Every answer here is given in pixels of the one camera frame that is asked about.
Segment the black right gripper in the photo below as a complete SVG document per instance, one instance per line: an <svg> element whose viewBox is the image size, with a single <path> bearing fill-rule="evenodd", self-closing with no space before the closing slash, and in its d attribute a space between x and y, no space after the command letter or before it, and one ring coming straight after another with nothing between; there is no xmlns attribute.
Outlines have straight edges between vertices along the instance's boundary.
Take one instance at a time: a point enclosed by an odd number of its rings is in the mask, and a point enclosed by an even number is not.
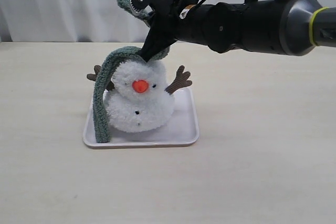
<svg viewBox="0 0 336 224"><path fill-rule="evenodd" d="M209 20L212 5L196 7L199 0L180 0L178 18L169 18L159 14L154 15L151 28L141 48L141 57L149 61L156 54L168 48L175 42L185 41L207 45L203 28Z"/></svg>

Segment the right robot arm black grey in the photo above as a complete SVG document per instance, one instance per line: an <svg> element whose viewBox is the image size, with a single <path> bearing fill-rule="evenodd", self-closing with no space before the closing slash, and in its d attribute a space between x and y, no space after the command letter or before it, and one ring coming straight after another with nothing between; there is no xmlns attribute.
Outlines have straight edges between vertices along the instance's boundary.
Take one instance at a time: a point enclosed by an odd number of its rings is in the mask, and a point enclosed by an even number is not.
<svg viewBox="0 0 336 224"><path fill-rule="evenodd" d="M335 8L317 0L186 5L173 16L156 15L139 54L150 60L177 41L220 54L242 49L303 56L318 46L335 46Z"/></svg>

